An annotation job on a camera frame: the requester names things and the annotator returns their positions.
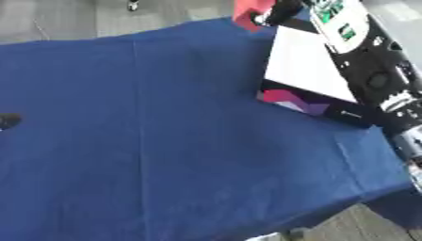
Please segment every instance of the gray floor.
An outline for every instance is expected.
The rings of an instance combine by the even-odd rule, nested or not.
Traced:
[[[0,43],[114,36],[229,16],[233,9],[233,0],[141,0],[140,10],[130,13],[125,3],[125,0],[0,0]],[[357,205],[306,232],[305,240],[422,241],[421,233],[404,231]]]

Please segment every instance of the black object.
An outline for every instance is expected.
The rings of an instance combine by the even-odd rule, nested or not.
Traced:
[[[21,116],[18,114],[0,114],[0,131],[7,130],[18,125],[21,120]]]
[[[331,120],[340,121],[360,128],[369,128],[373,125],[371,119],[367,118],[368,109],[361,104],[343,101],[320,93],[294,88],[265,79],[261,85],[261,91],[269,89],[288,90],[307,104],[328,104],[329,107],[322,113],[322,116]]]

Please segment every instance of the pink object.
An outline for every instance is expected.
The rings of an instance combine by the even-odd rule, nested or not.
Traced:
[[[250,31],[256,31],[259,26],[251,22],[250,13],[254,11],[264,13],[274,4],[275,0],[235,0],[233,21]]]

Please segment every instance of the white label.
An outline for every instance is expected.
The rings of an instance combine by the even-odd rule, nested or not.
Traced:
[[[357,103],[318,34],[280,26],[266,79]]]
[[[419,12],[410,8],[407,4],[401,1],[391,4],[385,4],[383,8],[389,13],[391,13],[398,21],[401,22],[409,22],[422,18],[422,15]]]

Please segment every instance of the blue tablecloth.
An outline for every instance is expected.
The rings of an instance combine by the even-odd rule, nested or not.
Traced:
[[[377,128],[255,100],[272,38],[221,19],[1,46],[24,121],[0,135],[0,239],[241,240],[409,187]]]

